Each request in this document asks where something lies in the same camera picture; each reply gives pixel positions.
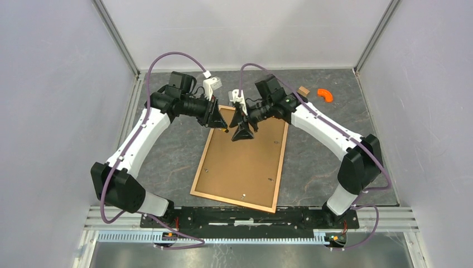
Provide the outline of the wooden picture frame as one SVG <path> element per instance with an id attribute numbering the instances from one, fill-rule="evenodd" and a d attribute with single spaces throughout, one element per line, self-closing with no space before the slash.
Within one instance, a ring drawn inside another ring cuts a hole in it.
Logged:
<path id="1" fill-rule="evenodd" d="M 288 123 L 269 118 L 251 140 L 233 142 L 235 128 L 209 132 L 191 195 L 275 213 Z"/>

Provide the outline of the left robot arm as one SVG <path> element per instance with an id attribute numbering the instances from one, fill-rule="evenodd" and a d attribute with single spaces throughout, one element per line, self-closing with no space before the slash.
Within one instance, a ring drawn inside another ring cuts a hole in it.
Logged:
<path id="1" fill-rule="evenodd" d="M 137 176 L 156 140 L 180 115 L 196 118 L 203 127 L 228 127 L 213 95 L 222 86 L 221 80 L 208 71 L 204 74 L 204 92 L 198 97 L 191 92 L 196 78 L 173 71 L 168 83 L 150 95 L 137 124 L 119 149 L 105 163 L 92 166 L 91 178 L 102 205 L 128 213 L 152 214 L 161 227 L 174 223 L 175 212 L 168 208 L 170 201 L 145 190 Z"/>

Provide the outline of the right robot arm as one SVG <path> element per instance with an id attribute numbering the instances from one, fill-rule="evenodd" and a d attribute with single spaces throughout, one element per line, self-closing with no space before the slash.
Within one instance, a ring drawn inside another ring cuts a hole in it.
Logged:
<path id="1" fill-rule="evenodd" d="M 251 106 L 241 90 L 229 92 L 229 100 L 235 107 L 230 123 L 236 128 L 232 141 L 253 139 L 258 123 L 276 118 L 305 131 L 326 146 L 340 160 L 341 166 L 338 185 L 324 204 L 322 221 L 330 228 L 338 227 L 345 219 L 345 212 L 382 173 L 379 139 L 348 130 L 318 111 L 304 96 L 286 93 L 273 75 L 256 82 L 255 86 L 260 99 Z"/>

